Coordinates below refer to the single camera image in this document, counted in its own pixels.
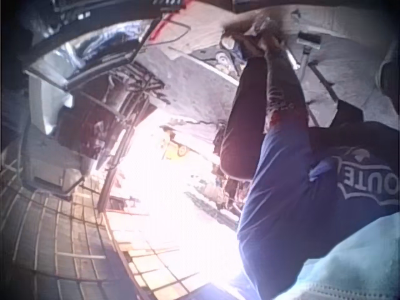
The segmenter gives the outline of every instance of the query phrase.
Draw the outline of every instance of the wheel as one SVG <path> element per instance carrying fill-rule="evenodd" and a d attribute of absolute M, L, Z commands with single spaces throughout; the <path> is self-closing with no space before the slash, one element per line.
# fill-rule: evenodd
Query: wheel
<path fill-rule="evenodd" d="M 177 150 L 177 155 L 179 157 L 185 156 L 189 152 L 188 147 L 186 146 L 180 146 Z"/>

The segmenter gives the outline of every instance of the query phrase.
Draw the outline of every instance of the man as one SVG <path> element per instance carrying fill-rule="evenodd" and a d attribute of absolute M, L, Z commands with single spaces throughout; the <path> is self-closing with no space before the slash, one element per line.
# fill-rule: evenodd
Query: man
<path fill-rule="evenodd" d="M 307 259 L 399 211 L 399 133 L 376 122 L 308 128 L 301 85 L 278 40 L 226 34 L 242 73 L 221 169 L 252 180 L 237 232 L 261 299 L 290 288 Z"/>

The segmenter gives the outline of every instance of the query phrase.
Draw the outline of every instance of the metal grate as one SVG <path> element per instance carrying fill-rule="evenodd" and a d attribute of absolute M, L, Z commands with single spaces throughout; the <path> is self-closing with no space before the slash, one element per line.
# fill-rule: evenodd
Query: metal grate
<path fill-rule="evenodd" d="M 88 179 L 66 202 L 21 187 L 15 167 L 0 173 L 1 287 L 9 298 L 135 299 L 96 210 L 101 179 Z"/>

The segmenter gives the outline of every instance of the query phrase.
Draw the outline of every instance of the leg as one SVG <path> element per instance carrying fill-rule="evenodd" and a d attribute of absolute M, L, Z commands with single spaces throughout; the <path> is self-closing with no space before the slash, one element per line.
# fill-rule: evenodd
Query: leg
<path fill-rule="evenodd" d="M 228 119 L 221 146 L 221 169 L 238 180 L 251 180 L 257 168 L 264 140 L 266 78 L 265 59 L 249 59 Z"/>

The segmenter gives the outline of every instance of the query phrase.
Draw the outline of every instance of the blue sweatshirt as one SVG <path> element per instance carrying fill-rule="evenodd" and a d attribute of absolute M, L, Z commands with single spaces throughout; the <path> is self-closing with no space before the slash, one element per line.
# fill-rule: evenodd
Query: blue sweatshirt
<path fill-rule="evenodd" d="M 244 270 L 260 298 L 272 299 L 307 259 L 398 211 L 399 179 L 387 164 L 360 148 L 315 154 L 306 128 L 288 116 L 266 134 L 242 212 Z"/>

